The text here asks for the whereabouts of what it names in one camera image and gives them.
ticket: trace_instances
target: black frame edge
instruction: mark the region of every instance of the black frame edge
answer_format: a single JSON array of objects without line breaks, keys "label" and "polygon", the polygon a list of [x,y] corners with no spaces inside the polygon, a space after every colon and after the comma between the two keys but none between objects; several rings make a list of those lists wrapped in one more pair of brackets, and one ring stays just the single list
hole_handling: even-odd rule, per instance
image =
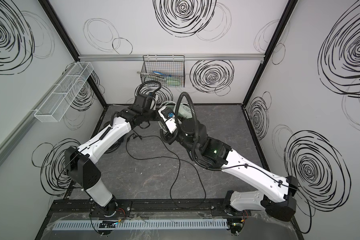
[{"label": "black frame edge", "polygon": [[273,33],[271,41],[269,42],[268,48],[265,51],[264,60],[262,63],[260,63],[259,68],[257,69],[256,74],[254,75],[251,85],[247,91],[247,94],[245,95],[245,98],[243,101],[244,107],[250,101],[250,98],[251,98],[259,80],[261,79],[261,75],[263,74],[265,67],[268,64],[268,61],[271,59],[272,53],[277,45],[277,42],[279,41],[279,38],[280,38],[281,34],[283,33],[283,30],[289,21],[289,17],[291,16],[298,1],[299,0],[289,0],[288,1],[283,14],[281,15],[280,21],[276,27],[276,30]]},{"label": "black frame edge", "polygon": [[[267,160],[264,156],[264,152],[263,152],[263,149],[261,148],[261,145],[260,145],[260,142],[256,136],[256,133],[254,131],[254,128],[252,126],[252,123],[251,121],[249,120],[249,117],[248,117],[248,113],[247,113],[247,110],[244,108],[243,105],[241,105],[241,110],[243,111],[243,114],[244,114],[244,118],[245,118],[245,121],[247,122],[247,125],[248,125],[248,128],[250,129],[250,132],[251,132],[251,136],[252,136],[252,139],[253,139],[253,143],[256,147],[256,150],[257,150],[257,153],[259,154],[259,158],[260,158],[260,161],[261,161],[261,165],[263,166],[263,168],[267,171],[270,172],[270,169],[269,169],[269,165],[267,163]],[[296,235],[298,236],[298,240],[304,240],[304,237],[302,236],[302,233],[300,231],[300,228],[299,228],[299,225],[298,225],[298,222],[296,221],[296,218],[293,216],[292,217],[292,220],[291,222],[293,223],[293,228],[295,229],[295,232],[296,232]]]},{"label": "black frame edge", "polygon": [[[48,16],[49,20],[51,21],[53,27],[57,31],[58,35],[60,36],[62,42],[67,47],[67,50],[71,54],[74,61],[80,61],[79,59],[79,52],[76,50],[75,46],[72,43],[72,40],[68,36],[68,33],[65,31],[64,27],[62,26],[59,17],[57,16],[55,10],[53,9],[52,5],[50,4],[49,0],[38,0],[41,7],[43,8],[45,14]],[[103,95],[101,94],[100,90],[96,86],[92,76],[90,75],[87,79],[89,86],[91,87],[92,91],[95,93],[97,99],[99,100],[101,106],[105,108],[107,106],[106,100],[104,99]]]},{"label": "black frame edge", "polygon": [[248,128],[250,129],[250,133],[251,133],[251,136],[252,136],[252,139],[253,139],[253,143],[254,143],[254,145],[255,145],[255,147],[256,147],[257,153],[259,154],[259,158],[260,158],[260,161],[261,161],[261,165],[263,166],[263,168],[264,168],[265,170],[267,170],[267,171],[270,172],[269,166],[268,166],[267,160],[265,159],[265,156],[264,156],[264,153],[263,153],[263,149],[261,148],[259,139],[258,139],[257,136],[256,136],[256,133],[255,133],[255,131],[254,131],[254,128],[253,128],[253,126],[252,126],[251,121],[249,120],[247,110],[244,108],[243,105],[241,105],[241,110],[243,111],[245,121],[247,122]]}]

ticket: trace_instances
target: black cable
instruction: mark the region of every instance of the black cable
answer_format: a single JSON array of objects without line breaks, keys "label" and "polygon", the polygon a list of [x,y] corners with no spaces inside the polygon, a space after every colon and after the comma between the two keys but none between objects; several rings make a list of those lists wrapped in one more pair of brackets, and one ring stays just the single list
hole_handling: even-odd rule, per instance
[{"label": "black cable", "polygon": [[110,148],[108,148],[105,153],[111,153],[116,151],[121,145],[121,142],[117,141],[115,144],[113,144],[112,146],[110,146]]},{"label": "black cable", "polygon": [[151,81],[145,81],[142,84],[139,85],[139,88],[137,89],[137,94],[140,94],[141,89],[143,88],[144,85],[149,84],[149,83],[156,83],[158,85],[158,88],[156,88],[153,92],[152,92],[152,97],[154,96],[154,94],[161,89],[161,83],[159,81],[155,81],[155,80],[151,80]]},{"label": "black cable", "polygon": [[[163,140],[162,140],[159,136],[154,136],[154,135],[152,135],[152,136],[141,136],[141,135],[139,135],[137,132],[135,132],[135,133],[136,133],[136,134],[131,134],[131,135],[127,138],[127,143],[125,144],[125,150],[126,150],[127,153],[129,154],[129,156],[131,156],[133,159],[136,159],[136,160],[149,160],[149,159],[156,159],[156,158],[167,157],[167,158],[172,158],[172,159],[178,159],[178,160],[179,160],[179,167],[178,167],[178,170],[177,170],[177,176],[176,176],[176,179],[175,179],[175,181],[173,182],[173,184],[172,184],[172,186],[171,186],[171,188],[170,188],[170,190],[169,190],[169,196],[170,196],[173,204],[175,204],[179,209],[192,209],[192,208],[198,207],[198,206],[200,206],[201,204],[203,204],[204,201],[205,201],[205,199],[206,199],[206,191],[205,191],[204,185],[203,185],[203,183],[202,183],[202,180],[201,180],[201,178],[200,178],[200,175],[199,175],[199,172],[198,172],[197,168],[196,168],[191,162],[188,162],[188,161],[186,161],[186,160],[184,160],[184,159],[180,159],[179,156],[178,156],[176,153],[174,153],[173,151],[169,150],[168,147],[164,144]],[[158,138],[160,139],[160,141],[164,144],[165,148],[166,148],[169,152],[173,153],[177,158],[176,158],[176,157],[168,157],[168,156],[149,157],[149,158],[141,158],[141,159],[140,159],[140,158],[136,158],[136,157],[132,156],[132,155],[129,153],[128,147],[127,147],[128,142],[129,142],[129,139],[130,139],[131,137],[133,137],[133,138],[139,137],[141,140],[142,140],[143,137],[158,137]],[[179,207],[179,206],[175,203],[175,201],[173,200],[173,198],[172,198],[172,188],[173,188],[173,186],[175,185],[175,183],[176,183],[176,181],[177,181],[177,179],[178,179],[178,176],[179,176],[179,173],[180,173],[181,161],[184,161],[184,162],[189,163],[189,164],[196,170],[197,176],[198,176],[198,178],[199,178],[199,180],[200,180],[200,184],[202,185],[202,188],[203,188],[203,191],[204,191],[204,199],[203,199],[203,201],[202,201],[200,204],[196,205],[196,206],[192,206],[192,207],[188,207],[188,208]]]},{"label": "black cable", "polygon": [[93,223],[92,223],[92,207],[93,207],[93,203],[94,203],[94,201],[92,202],[92,204],[91,204],[91,208],[89,209],[89,219],[90,219],[90,221],[91,221],[91,225],[92,225],[92,228],[93,228],[93,230],[95,230],[95,232],[96,233],[98,233],[99,235],[103,235],[102,233],[99,233],[97,230],[96,230],[96,228],[93,226]]}]

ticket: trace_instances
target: spiral doodle pattern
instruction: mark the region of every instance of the spiral doodle pattern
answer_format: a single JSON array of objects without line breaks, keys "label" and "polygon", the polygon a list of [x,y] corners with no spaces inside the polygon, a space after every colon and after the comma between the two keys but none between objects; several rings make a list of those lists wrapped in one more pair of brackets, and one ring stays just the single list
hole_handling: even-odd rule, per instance
[{"label": "spiral doodle pattern", "polygon": [[68,110],[62,117],[64,124],[69,130],[75,131],[79,129],[85,121],[85,111],[77,111],[76,109]]},{"label": "spiral doodle pattern", "polygon": [[320,48],[317,69],[329,90],[360,98],[360,0],[332,27]]},{"label": "spiral doodle pattern", "polygon": [[[139,88],[139,86],[137,86],[137,88],[135,89],[135,96],[137,95],[138,88]],[[155,89],[157,89],[157,86],[144,85],[142,87],[142,89],[140,90],[140,93],[149,94],[149,93],[153,92]],[[158,97],[156,105],[162,104],[165,101],[173,101],[173,94],[172,94],[171,90],[169,90],[169,88],[167,88],[167,87],[162,86],[161,89],[159,89],[156,92],[156,95]]]},{"label": "spiral doodle pattern", "polygon": [[[104,35],[106,34],[110,34],[111,37],[107,38],[107,39],[101,39],[99,36],[97,36],[97,34],[93,33],[91,31],[92,27],[91,25],[93,25],[92,27],[95,27],[97,25],[97,27],[104,25],[103,27],[105,29],[109,29],[109,33],[104,33]],[[103,19],[103,18],[91,18],[88,19],[83,26],[83,33],[84,36],[87,40],[87,42],[93,46],[94,48],[96,48],[97,50],[103,51],[103,52],[114,52],[114,48],[112,46],[112,42],[114,41],[115,38],[119,38],[119,33],[117,32],[115,26],[108,20]]]},{"label": "spiral doodle pattern", "polygon": [[0,0],[0,75],[25,71],[34,47],[32,30],[14,2]]},{"label": "spiral doodle pattern", "polygon": [[211,21],[216,0],[152,0],[160,26],[176,37],[192,36]]},{"label": "spiral doodle pattern", "polygon": [[231,28],[231,11],[222,3],[216,3],[213,18],[207,27],[196,33],[196,36],[203,41],[216,41],[222,38]]},{"label": "spiral doodle pattern", "polygon": [[191,83],[195,89],[203,93],[219,93],[224,96],[226,88],[233,81],[235,68],[231,61],[201,60],[197,61],[191,69]]},{"label": "spiral doodle pattern", "polygon": [[293,131],[286,125],[279,124],[277,125],[272,132],[272,145],[273,150],[279,156],[280,159],[284,159],[285,146],[289,139],[293,136]]},{"label": "spiral doodle pattern", "polygon": [[68,99],[72,99],[71,107],[76,109],[77,111],[86,111],[88,110],[93,102],[95,101],[94,92],[91,89],[91,86],[85,82],[83,84],[83,79],[78,79],[76,84],[73,86],[72,93],[77,93],[77,96],[68,96]]},{"label": "spiral doodle pattern", "polygon": [[[268,48],[269,42],[271,41],[271,38],[273,36],[274,31],[276,30],[277,25],[279,24],[280,19],[273,20],[269,23],[267,23],[264,27],[262,27],[259,32],[257,33],[254,41],[253,46],[259,53],[265,53],[265,51]],[[287,22],[287,25],[284,28],[283,34],[280,36],[278,45],[274,49],[275,52],[279,52],[281,49],[281,45],[279,43],[282,43],[284,45],[285,40],[287,39],[288,33],[290,29],[290,23]]]},{"label": "spiral doodle pattern", "polygon": [[52,56],[55,50],[55,38],[52,29],[39,15],[29,11],[21,11],[21,13],[33,31],[33,56],[40,59]]},{"label": "spiral doodle pattern", "polygon": [[299,180],[301,190],[315,209],[330,212],[348,200],[351,179],[341,154],[314,131],[295,133],[285,147],[288,175]]},{"label": "spiral doodle pattern", "polygon": [[[91,73],[91,77],[96,86],[101,91],[101,94],[104,94],[105,88],[100,84],[99,76],[95,73],[95,71]],[[77,91],[79,92],[76,97],[73,95],[67,96],[68,99],[73,99],[71,108],[74,108],[80,112],[88,110],[92,106],[95,99],[97,100],[96,94],[93,92],[89,83],[86,81],[84,84],[82,84],[83,81],[83,79],[78,79],[76,84],[73,86],[73,91],[71,91],[71,93],[77,93]]]},{"label": "spiral doodle pattern", "polygon": [[265,137],[269,127],[268,109],[271,102],[267,105],[263,98],[265,94],[269,94],[269,92],[264,92],[262,97],[255,97],[248,108],[249,118],[259,140]]},{"label": "spiral doodle pattern", "polygon": [[[69,187],[71,178],[65,171],[64,152],[69,147],[78,147],[80,142],[67,138],[58,144],[44,142],[32,152],[31,162],[33,166],[40,168],[40,182],[44,191],[52,196],[63,196]],[[36,159],[43,159],[41,164],[36,164]]]},{"label": "spiral doodle pattern", "polygon": [[341,108],[349,124],[360,131],[360,98],[343,95]]}]

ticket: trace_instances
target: clear plastic sheet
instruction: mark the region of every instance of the clear plastic sheet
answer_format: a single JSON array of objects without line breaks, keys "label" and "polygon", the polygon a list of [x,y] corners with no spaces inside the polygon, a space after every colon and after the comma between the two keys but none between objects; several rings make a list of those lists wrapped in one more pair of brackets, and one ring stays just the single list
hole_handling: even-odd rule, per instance
[{"label": "clear plastic sheet", "polygon": [[[55,226],[56,222],[59,220],[88,220],[89,219],[89,213],[54,213],[51,217],[51,220],[47,224],[46,228],[44,229],[43,236],[41,237],[41,240],[47,240],[50,238],[50,235],[52,234],[52,229]],[[92,222],[95,224],[99,218],[92,218]]]},{"label": "clear plastic sheet", "polygon": [[[131,212],[130,218],[133,220],[157,220],[157,219],[222,219],[222,217],[212,217],[211,214],[206,212]],[[146,229],[146,230],[131,230],[130,238],[128,240],[153,240],[159,239],[159,230]]]},{"label": "clear plastic sheet", "polygon": [[252,211],[251,217],[262,220],[267,223],[274,223],[274,224],[286,227],[293,232],[295,231],[295,229],[293,228],[293,226],[290,222],[283,222],[283,221],[277,220],[276,218],[270,217],[265,211]]}]

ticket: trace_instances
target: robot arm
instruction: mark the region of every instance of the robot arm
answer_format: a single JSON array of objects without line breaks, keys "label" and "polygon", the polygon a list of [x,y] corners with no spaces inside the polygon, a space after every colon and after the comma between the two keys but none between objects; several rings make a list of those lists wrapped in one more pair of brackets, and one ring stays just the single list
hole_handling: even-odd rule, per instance
[{"label": "robot arm", "polygon": [[294,189],[298,186],[297,179],[292,176],[281,177],[266,171],[245,159],[227,144],[209,137],[206,127],[196,118],[190,98],[187,98],[190,104],[187,111],[192,113],[192,118],[180,120],[178,108],[182,96],[185,95],[189,97],[187,93],[182,93],[175,111],[168,106],[155,111],[152,105],[154,93],[138,94],[134,104],[122,110],[115,118],[113,115],[110,125],[95,137],[76,149],[70,147],[65,151],[67,175],[94,199],[105,216],[113,215],[117,209],[116,199],[101,181],[101,173],[95,163],[112,144],[134,127],[142,122],[161,121],[163,129],[160,130],[160,136],[164,142],[172,144],[177,141],[187,150],[190,159],[199,166],[208,170],[227,172],[258,189],[246,193],[229,191],[229,201],[225,206],[227,213],[244,209],[266,210],[277,219],[289,221],[296,211],[296,200],[293,195],[296,193]]}]

